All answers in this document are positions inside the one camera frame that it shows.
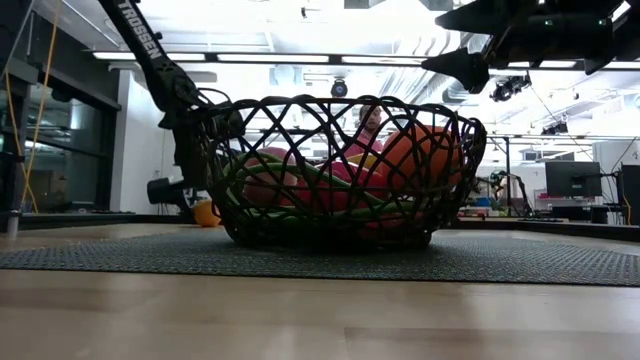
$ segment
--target light fixture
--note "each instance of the light fixture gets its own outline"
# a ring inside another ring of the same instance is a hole
[[[220,62],[246,63],[328,63],[328,55],[297,55],[297,54],[218,54]]]
[[[323,81],[323,82],[329,82],[331,79],[333,79],[333,75],[331,74],[304,74],[302,76],[302,79],[304,81]]]
[[[611,17],[611,21],[618,20],[620,18],[620,16],[622,16],[630,8],[631,8],[631,6],[626,1],[623,1],[622,4],[620,4],[620,6],[618,6],[616,11],[613,12],[613,16]]]
[[[96,51],[93,56],[98,60],[111,61],[135,61],[136,57],[131,52],[126,51]],[[167,56],[173,61],[205,61],[206,57],[202,53],[168,53]]]
[[[416,65],[425,60],[417,56],[343,56],[345,64],[376,64],[376,65]]]
[[[173,61],[205,61],[206,57],[200,53],[168,53]]]
[[[94,52],[93,56],[98,60],[131,60],[136,57],[130,52]]]
[[[517,69],[489,69],[489,75],[495,76],[525,76],[527,75],[526,70],[517,70]]]
[[[576,65],[575,61],[554,61],[554,60],[550,60],[550,61],[543,61],[542,64],[540,64],[540,68],[545,69],[545,68],[572,68]],[[514,63],[510,63],[509,64],[510,68],[528,68],[531,67],[531,65],[529,65],[528,62],[514,62]]]
[[[636,61],[614,61],[605,65],[605,69],[640,69],[640,62]]]

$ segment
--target red object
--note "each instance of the red object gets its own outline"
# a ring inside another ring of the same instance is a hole
[[[352,169],[354,175],[357,174],[358,165],[348,164],[348,166]],[[329,167],[324,170],[324,173],[329,174]],[[335,161],[331,164],[331,174],[340,180],[346,181],[349,184],[353,183],[353,179],[347,170],[347,165],[342,162]],[[382,175],[374,171],[373,173],[371,173],[371,176],[368,180],[367,177],[369,177],[369,171],[365,168],[362,168],[362,170],[360,170],[358,179],[356,180],[357,186],[366,188],[380,188],[380,190],[371,190],[368,192],[379,199],[385,199],[387,197],[387,191],[383,189],[386,188],[386,181],[384,180]],[[304,179],[300,179],[298,181],[298,186],[308,187]],[[321,188],[329,188],[329,184],[325,181],[320,181],[316,186],[318,188],[318,190],[316,190],[318,196],[315,198],[312,196],[311,190],[297,190],[296,195],[300,198],[300,200],[309,205],[316,212],[321,212],[323,211],[323,209],[326,209],[329,212],[343,211],[349,208],[349,194],[347,193],[348,190],[341,191],[335,185],[333,186],[332,190],[320,190]],[[352,195],[351,201],[353,202],[355,199],[356,196]],[[355,207],[367,207],[367,203],[364,199],[362,199],[360,200],[360,202],[358,202],[358,204],[356,204]]]
[[[282,159],[283,161],[288,154],[287,150],[278,147],[262,148],[258,150],[258,153],[272,155],[279,159]],[[288,155],[289,156],[287,158],[287,163],[291,165],[295,164],[295,158],[293,157],[293,155]],[[270,160],[266,157],[263,157],[262,159],[265,163],[273,162],[273,160]],[[247,160],[244,166],[248,168],[259,164],[260,161],[257,158],[252,157]],[[273,175],[275,175],[275,177],[268,172],[263,172],[256,175],[258,180],[256,180],[256,178],[252,176],[247,176],[245,179],[245,181],[247,181],[247,184],[244,186],[244,197],[258,206],[269,206],[273,202],[280,202],[282,198],[284,198],[282,194],[278,194],[278,191],[276,189],[263,186],[263,184],[278,185],[280,183],[281,172],[274,171]],[[285,173],[282,185],[295,186],[297,184],[297,180],[298,179],[293,174]]]
[[[363,144],[369,144],[371,142],[371,135],[363,131],[358,136],[358,141],[360,141]],[[382,152],[382,148],[383,148],[382,143],[378,140],[374,141],[373,144],[371,145],[371,149],[377,152]],[[364,148],[358,144],[353,144],[349,146],[347,151],[344,152],[344,156],[352,157],[355,155],[360,155],[362,153],[364,153]]]

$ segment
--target window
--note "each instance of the window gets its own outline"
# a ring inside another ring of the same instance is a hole
[[[31,141],[25,143],[27,159],[32,146]],[[67,212],[72,202],[86,208],[99,204],[101,162],[96,157],[37,143],[29,183],[40,212]],[[31,203],[31,199],[27,197],[25,202]]]
[[[11,118],[9,114],[9,98],[7,92],[0,89],[0,124],[3,126],[11,125]]]
[[[36,152],[29,184],[40,213],[108,210],[111,187],[112,121],[105,113],[66,93],[31,86],[26,102],[25,157],[31,156],[35,129],[44,98]],[[33,211],[30,196],[23,211]]]
[[[27,121],[29,131],[35,130],[43,96],[45,109],[40,120],[39,136],[82,150],[108,150],[106,140],[109,138],[104,136],[106,121],[101,111],[40,84],[31,86]]]

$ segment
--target yellow ball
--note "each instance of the yellow ball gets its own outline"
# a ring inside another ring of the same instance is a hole
[[[210,199],[197,203],[193,207],[193,217],[196,223],[202,227],[215,227],[220,225],[221,219],[213,214],[214,207],[215,205],[213,205]]]

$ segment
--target cable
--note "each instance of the cable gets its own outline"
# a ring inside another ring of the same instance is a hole
[[[47,68],[44,73],[44,82],[43,85],[47,88],[49,84],[49,73],[51,72],[51,63],[53,60],[53,48],[56,43],[56,35],[58,32],[58,20],[60,19],[60,12],[62,11],[62,0],[58,0],[58,6],[56,8],[56,14],[53,19],[53,31],[51,32],[51,43],[49,44],[49,55],[47,57]],[[46,96],[43,96],[40,100],[40,110],[38,111],[38,118],[36,120],[36,129],[33,134],[33,146],[31,147],[31,156],[29,157],[29,166],[27,167],[27,177],[25,182],[27,186],[22,193],[22,203],[24,203],[24,199],[27,197],[27,188],[29,187],[29,179],[31,178],[31,169],[33,168],[33,160],[36,157],[36,144],[38,143],[38,132],[40,131],[40,122],[42,121],[42,115],[44,114],[44,103],[46,100]]]
[[[629,200],[627,200],[627,197],[624,196],[624,194],[622,194],[622,199],[627,205],[627,225],[631,225],[631,204],[629,204]]]
[[[540,103],[542,104],[542,106],[544,106],[545,110],[547,110],[547,112],[549,113],[549,115],[551,116],[551,118],[553,119],[553,121],[558,121],[558,119],[556,119],[555,115],[553,115],[553,112],[549,109],[549,107],[547,106],[547,104],[544,103],[544,100],[542,100],[542,98],[540,97],[540,95],[538,95],[538,92],[536,91],[536,89],[533,88],[533,85],[531,85],[530,87],[531,91],[533,91],[533,93],[535,94],[535,96],[538,98],[538,100],[540,101]],[[589,157],[589,160],[591,160],[591,162],[596,162],[593,159],[593,156],[589,155],[589,153],[587,153],[584,148],[580,145],[580,143],[573,138],[573,136],[567,134],[567,136],[569,137],[569,139],[571,139],[571,141],[573,141],[578,148],[580,149],[580,151],[582,153],[584,153],[585,155],[587,155]],[[602,168],[602,166],[600,165],[600,163],[598,163],[598,166],[600,166],[600,171],[605,174],[606,172],[604,171],[604,169]],[[611,179],[609,179],[609,177],[606,177],[607,179],[607,184],[609,185],[609,193],[611,194],[611,196],[613,196],[613,187],[611,186]],[[602,197],[604,198],[605,201],[610,202],[610,203],[614,203],[615,201],[613,201],[612,198],[607,198],[607,196],[604,196],[604,194],[602,195]]]
[[[631,145],[633,145],[633,143],[636,141],[637,137],[634,136],[633,139],[631,139],[631,142],[629,143],[629,146],[627,146],[627,148],[624,150],[624,152],[622,153],[622,155],[620,155],[620,157],[618,158],[618,161],[616,161],[615,164],[613,164],[613,166],[611,167],[611,171],[609,171],[610,173],[613,172],[613,170],[615,170],[616,166],[618,165],[618,163],[620,162],[620,160],[622,160],[622,158],[627,155],[627,152],[629,151],[629,149],[631,149]]]
[[[16,141],[16,151],[18,152],[18,156],[22,156],[22,145],[20,143],[20,137],[18,136],[18,124],[16,122],[16,113],[13,109],[13,99],[11,96],[11,81],[9,80],[9,70],[8,68],[5,69],[5,83],[7,85],[7,100],[9,101],[9,116],[11,117],[11,125],[13,126],[13,136],[15,138]],[[28,182],[26,182],[27,179],[27,169],[24,167],[24,162],[20,163],[20,167],[22,168],[22,175],[24,176],[25,179],[25,186],[27,188],[27,191],[29,191],[29,195],[31,196],[31,203],[33,204],[33,210],[34,212],[37,214],[38,213],[38,204],[36,201],[36,197],[33,194],[33,191],[31,190],[31,186],[29,185]]]
[[[220,94],[220,95],[224,96],[225,98],[227,98],[227,100],[228,100],[229,102],[232,102],[232,101],[231,101],[231,98],[229,97],[229,95],[227,95],[227,93],[225,93],[224,91],[217,90],[217,89],[212,89],[212,88],[198,88],[198,90],[199,90],[201,93],[202,93],[203,91],[211,91],[211,92],[218,93],[218,94]]]

